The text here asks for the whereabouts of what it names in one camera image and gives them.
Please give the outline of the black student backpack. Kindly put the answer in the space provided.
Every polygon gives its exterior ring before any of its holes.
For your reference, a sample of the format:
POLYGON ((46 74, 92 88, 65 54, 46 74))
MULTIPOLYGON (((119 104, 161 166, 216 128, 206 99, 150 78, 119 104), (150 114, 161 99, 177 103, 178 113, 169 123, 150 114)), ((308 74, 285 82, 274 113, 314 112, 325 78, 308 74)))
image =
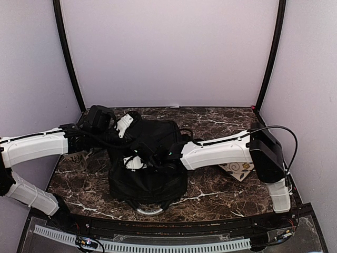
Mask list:
POLYGON ((141 204, 157 204, 166 210, 170 204, 185 195, 187 191, 187 169, 180 165, 176 174, 147 173, 147 157, 156 151, 168 148, 174 141, 181 141, 186 134, 172 120, 141 120, 127 130, 127 134, 137 137, 130 149, 108 149, 111 167, 108 171, 110 195, 124 200, 134 210, 141 204), (126 169, 123 159, 138 156, 147 165, 145 169, 132 172, 126 169))

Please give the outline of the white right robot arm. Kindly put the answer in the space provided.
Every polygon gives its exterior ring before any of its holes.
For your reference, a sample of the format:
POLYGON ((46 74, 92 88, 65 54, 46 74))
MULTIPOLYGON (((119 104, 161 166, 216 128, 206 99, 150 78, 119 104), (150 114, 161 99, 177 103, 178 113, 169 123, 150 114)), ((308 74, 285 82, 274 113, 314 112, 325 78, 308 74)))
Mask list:
POLYGON ((270 226, 279 229, 289 220, 291 198, 282 145, 260 123, 253 123, 250 129, 238 134, 207 141, 195 140, 190 131, 181 141, 156 151, 150 162, 157 167, 179 164, 187 170, 226 163, 252 163, 272 200, 274 213, 269 216, 270 226))

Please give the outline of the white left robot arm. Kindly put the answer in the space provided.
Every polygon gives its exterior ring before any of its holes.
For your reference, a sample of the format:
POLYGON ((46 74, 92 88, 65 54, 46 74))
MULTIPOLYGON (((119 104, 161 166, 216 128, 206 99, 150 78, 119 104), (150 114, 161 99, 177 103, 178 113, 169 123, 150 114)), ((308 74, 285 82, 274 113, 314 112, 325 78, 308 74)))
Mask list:
POLYGON ((5 137, 1 140, 1 196, 13 198, 53 218, 63 230, 74 226, 74 217, 63 199, 20 177, 13 166, 43 157, 72 154, 93 147, 125 149, 135 141, 127 128, 103 130, 64 124, 45 132, 5 137))

